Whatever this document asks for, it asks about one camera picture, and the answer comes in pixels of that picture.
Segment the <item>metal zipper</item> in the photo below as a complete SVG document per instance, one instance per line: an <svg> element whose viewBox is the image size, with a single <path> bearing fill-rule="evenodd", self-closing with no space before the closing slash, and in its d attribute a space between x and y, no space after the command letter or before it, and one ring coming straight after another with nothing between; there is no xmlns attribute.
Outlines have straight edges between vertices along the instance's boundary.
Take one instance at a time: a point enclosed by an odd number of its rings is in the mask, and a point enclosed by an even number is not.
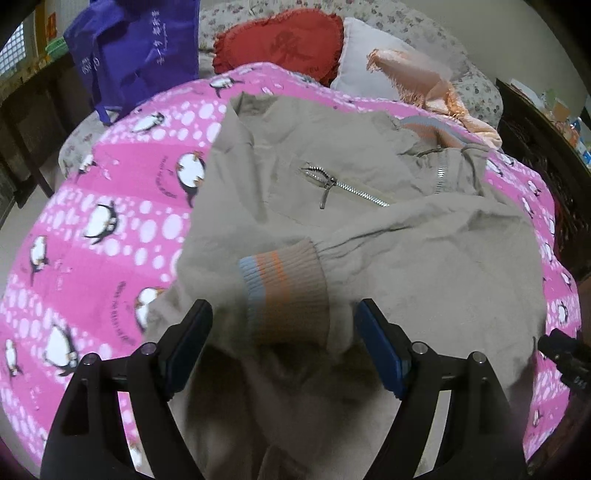
<svg viewBox="0 0 591 480"><path fill-rule="evenodd" d="M354 193L355 195L358 195L361 198L369 200L370 202L374 202L376 205L380 205L380 207L389 207L390 206L389 203L386 203L383 200L380 200L379 198L374 197L373 195L370 195L369 193L362 192L361 190L358 190L355 187L348 185L347 183L339 181L337 178L333 177L332 175L329 175L326 172L326 170L323 169L322 167L317 167L314 165L310 165L308 163L305 167L302 167L302 170L304 171L304 173L307 176L318 181L324 187L324 192L322 193L322 198L320 199L320 210L324 210L324 207L326 206L326 199L328 198L328 195L329 195L329 191L332 187L335 187L335 186L339 187L343 190L346 190L347 192Z"/></svg>

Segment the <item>wall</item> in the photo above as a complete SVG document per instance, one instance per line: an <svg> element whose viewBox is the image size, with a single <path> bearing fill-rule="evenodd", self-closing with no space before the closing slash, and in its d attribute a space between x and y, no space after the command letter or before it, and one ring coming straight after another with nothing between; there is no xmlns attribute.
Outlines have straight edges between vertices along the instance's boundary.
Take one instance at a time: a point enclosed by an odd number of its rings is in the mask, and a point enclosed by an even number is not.
<svg viewBox="0 0 591 480"><path fill-rule="evenodd" d="M578 115L587 92L568 55L524 0L404 0L438 21L491 79L515 78L538 93L553 88Z"/></svg>

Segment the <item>pillow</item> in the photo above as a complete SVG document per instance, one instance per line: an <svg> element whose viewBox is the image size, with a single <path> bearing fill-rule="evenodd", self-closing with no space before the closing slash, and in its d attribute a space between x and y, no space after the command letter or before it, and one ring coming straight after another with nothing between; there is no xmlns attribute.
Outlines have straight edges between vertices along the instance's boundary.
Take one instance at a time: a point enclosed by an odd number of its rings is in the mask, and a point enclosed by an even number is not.
<svg viewBox="0 0 591 480"><path fill-rule="evenodd" d="M412 53L422 58L423 65L449 80L452 71L441 63L421 54L407 43L389 33L370 27L356 18L345 18L345 40L340 55L338 75L330 84L333 90L340 90L352 96L400 100L398 91L390 79L380 71L369 72L366 68L368 55L376 48Z"/></svg>
<svg viewBox="0 0 591 480"><path fill-rule="evenodd" d="M343 48L343 21L315 8L292 9L271 18L236 25L215 42L216 73L270 61L328 86Z"/></svg>

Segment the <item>penguin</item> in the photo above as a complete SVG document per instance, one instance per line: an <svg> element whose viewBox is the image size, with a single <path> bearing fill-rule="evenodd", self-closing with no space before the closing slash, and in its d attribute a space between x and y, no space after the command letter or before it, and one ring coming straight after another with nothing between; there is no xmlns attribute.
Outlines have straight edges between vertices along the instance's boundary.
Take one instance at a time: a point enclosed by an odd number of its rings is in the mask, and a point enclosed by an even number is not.
<svg viewBox="0 0 591 480"><path fill-rule="evenodd" d="M109 205L99 203L90 214L86 225L85 238L92 238L92 245L102 242L117 229L119 219L115 211L115 203Z"/></svg>
<svg viewBox="0 0 591 480"><path fill-rule="evenodd" d="M33 246L29 252L29 261L31 263L31 285L33 285L35 274L43 270L46 265L49 265L49 260L47 259L47 237L45 235L40 235L33 241Z"/></svg>
<svg viewBox="0 0 591 480"><path fill-rule="evenodd" d="M558 304L558 322L563 326L569 322L569 311L562 301Z"/></svg>
<svg viewBox="0 0 591 480"><path fill-rule="evenodd" d="M202 155L201 152L185 153L176 164L178 182L187 194L187 201L191 208L193 208L193 199L205 178L205 163Z"/></svg>
<svg viewBox="0 0 591 480"><path fill-rule="evenodd" d="M503 176L503 172L501 171L501 169L499 167L496 166L496 164L493 161L487 160L486 166L489 169L491 169L493 172L495 172L499 177Z"/></svg>
<svg viewBox="0 0 591 480"><path fill-rule="evenodd" d="M544 243L544 246L542 248L544 249L544 254L548 258L548 261L549 262L552 262L552 259L554 258L554 255L552 253L552 249L550 248L550 244L548 242L545 242Z"/></svg>
<svg viewBox="0 0 591 480"><path fill-rule="evenodd" d="M18 365L17 348L10 338L6 340L4 357L6 358L6 365L8 367L8 378L12 382L13 377L16 377L18 374L22 375L22 369Z"/></svg>
<svg viewBox="0 0 591 480"><path fill-rule="evenodd" d="M562 277L562 280L564 281L564 283L566 284L566 286L569 288L570 291L573 291L573 286L572 283L570 281L570 277L564 273L564 272L560 272L560 276Z"/></svg>
<svg viewBox="0 0 591 480"><path fill-rule="evenodd" d="M534 418L531 421L531 424L534 428L536 428L540 424L540 419L544 416L540 413L539 409L534 410Z"/></svg>
<svg viewBox="0 0 591 480"><path fill-rule="evenodd" d="M139 451L139 446L135 442L129 444L129 454L134 468L139 469L142 466L142 452Z"/></svg>
<svg viewBox="0 0 591 480"><path fill-rule="evenodd" d="M145 332L148 326L148 304L154 301L164 290L164 288L160 287L147 287L140 291L135 298L135 321L142 333Z"/></svg>
<svg viewBox="0 0 591 480"><path fill-rule="evenodd" d="M304 83L316 83L316 80L314 80L312 77L310 77L309 75L304 75L300 72L290 72L290 75L292 77L297 78L298 80L301 80Z"/></svg>
<svg viewBox="0 0 591 480"><path fill-rule="evenodd" d="M209 86L216 91L217 98L222 98L220 96L220 91L225 90L226 88L232 88L237 83L244 83L244 82L241 80L233 80L230 77L219 77L219 78L213 79L209 83Z"/></svg>
<svg viewBox="0 0 591 480"><path fill-rule="evenodd" d="M158 125L162 125L164 123L164 115L160 112L154 112L151 115L145 116L139 119L131 131L134 134L140 132L147 132L153 127L157 127Z"/></svg>
<svg viewBox="0 0 591 480"><path fill-rule="evenodd" d="M501 155L501 160L505 163L505 165L509 165L510 167L515 165L515 159L507 157L507 155Z"/></svg>
<svg viewBox="0 0 591 480"><path fill-rule="evenodd" d="M96 162L94 157L92 156L92 153L89 153L78 167L78 172L76 175L76 179L74 180L74 183L78 182L80 176L87 174L90 171L91 167L96 167Z"/></svg>
<svg viewBox="0 0 591 480"><path fill-rule="evenodd" d="M47 346L43 352L43 360L61 370L60 377L67 377L78 366L78 351L72 341L70 328L62 329L55 323L51 326L51 333L47 339Z"/></svg>
<svg viewBox="0 0 591 480"><path fill-rule="evenodd" d="M525 209L527 214L530 216L530 218L533 218L534 211L531 209L530 204L527 202L527 200L525 198L521 197L521 203L523 203L523 208Z"/></svg>
<svg viewBox="0 0 591 480"><path fill-rule="evenodd" d="M542 191L531 180L527 181L527 186L530 188L530 192L533 193L537 197L539 197L540 193L542 193Z"/></svg>

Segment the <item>ribbed cuff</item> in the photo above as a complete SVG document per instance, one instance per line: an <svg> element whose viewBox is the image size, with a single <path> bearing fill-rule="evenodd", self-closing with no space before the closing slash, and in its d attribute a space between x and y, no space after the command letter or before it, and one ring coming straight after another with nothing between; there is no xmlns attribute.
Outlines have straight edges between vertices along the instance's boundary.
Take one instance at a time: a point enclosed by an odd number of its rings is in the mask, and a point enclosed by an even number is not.
<svg viewBox="0 0 591 480"><path fill-rule="evenodd" d="M313 342L326 347L329 301L311 240L239 261L255 344Z"/></svg>

